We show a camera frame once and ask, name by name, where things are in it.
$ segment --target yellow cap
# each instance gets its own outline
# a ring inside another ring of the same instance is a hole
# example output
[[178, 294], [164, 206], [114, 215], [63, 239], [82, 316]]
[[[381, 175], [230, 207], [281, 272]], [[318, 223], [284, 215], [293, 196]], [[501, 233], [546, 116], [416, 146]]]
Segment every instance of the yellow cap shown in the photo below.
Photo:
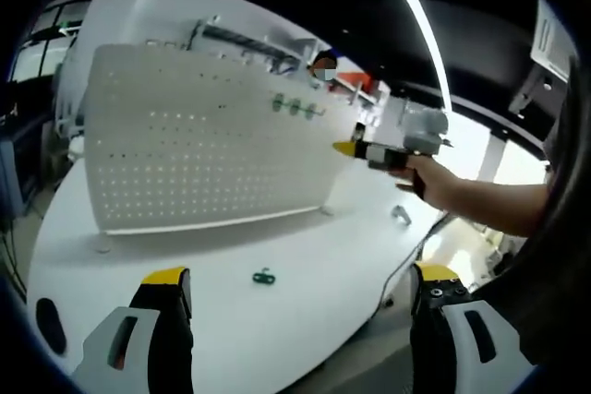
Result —
[[355, 157], [355, 142], [335, 142], [332, 147], [345, 156]]

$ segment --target green plastic part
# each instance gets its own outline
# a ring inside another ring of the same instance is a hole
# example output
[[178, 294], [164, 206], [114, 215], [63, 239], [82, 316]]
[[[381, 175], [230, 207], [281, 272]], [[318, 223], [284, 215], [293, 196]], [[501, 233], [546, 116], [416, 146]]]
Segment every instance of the green plastic part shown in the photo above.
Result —
[[261, 272], [255, 272], [252, 275], [252, 280], [255, 283], [261, 283], [263, 285], [273, 285], [275, 283], [275, 276], [267, 273], [268, 268], [263, 268]]

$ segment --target metal bracket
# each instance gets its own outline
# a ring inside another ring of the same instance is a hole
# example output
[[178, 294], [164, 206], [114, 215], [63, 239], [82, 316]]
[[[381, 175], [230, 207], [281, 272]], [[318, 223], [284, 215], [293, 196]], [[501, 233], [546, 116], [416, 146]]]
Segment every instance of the metal bracket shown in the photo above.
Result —
[[396, 205], [391, 212], [391, 215], [393, 217], [401, 217], [404, 219], [404, 222], [407, 225], [410, 225], [413, 221], [411, 220], [410, 216], [408, 215], [408, 213], [406, 212], [406, 209], [404, 209], [403, 206], [401, 205]]

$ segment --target white curved desk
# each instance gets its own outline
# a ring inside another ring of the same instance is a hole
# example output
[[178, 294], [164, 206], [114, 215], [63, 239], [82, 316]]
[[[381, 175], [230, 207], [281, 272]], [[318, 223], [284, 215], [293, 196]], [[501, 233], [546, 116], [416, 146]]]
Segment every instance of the white curved desk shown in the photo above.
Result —
[[[409, 227], [390, 215], [403, 202]], [[71, 373], [82, 359], [82, 342], [113, 309], [129, 304], [147, 274], [186, 266], [195, 392], [277, 392], [369, 319], [385, 280], [437, 217], [361, 161], [339, 177], [328, 208], [332, 215], [313, 211], [198, 231], [106, 236], [93, 219], [84, 160], [78, 161], [45, 215], [33, 253], [33, 329], [39, 334], [37, 300], [51, 298], [67, 349], [63, 357], [50, 354]], [[252, 281], [263, 268], [276, 276], [274, 285]]]

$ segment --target curved light strip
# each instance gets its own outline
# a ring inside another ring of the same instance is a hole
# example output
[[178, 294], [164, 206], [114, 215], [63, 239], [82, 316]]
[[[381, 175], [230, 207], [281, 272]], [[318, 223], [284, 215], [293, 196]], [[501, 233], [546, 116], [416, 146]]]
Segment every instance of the curved light strip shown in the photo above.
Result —
[[435, 72], [440, 82], [441, 97], [443, 98], [443, 107], [447, 113], [452, 112], [452, 98], [450, 97], [450, 87], [447, 83], [447, 77], [445, 76], [445, 68], [443, 67], [443, 59], [441, 59], [440, 49], [435, 41], [435, 34], [433, 29], [428, 23], [427, 15], [419, 0], [405, 0], [410, 6], [411, 11], [415, 15], [416, 22], [418, 23], [423, 38], [427, 43], [428, 51], [431, 54], [433, 65], [435, 66]]

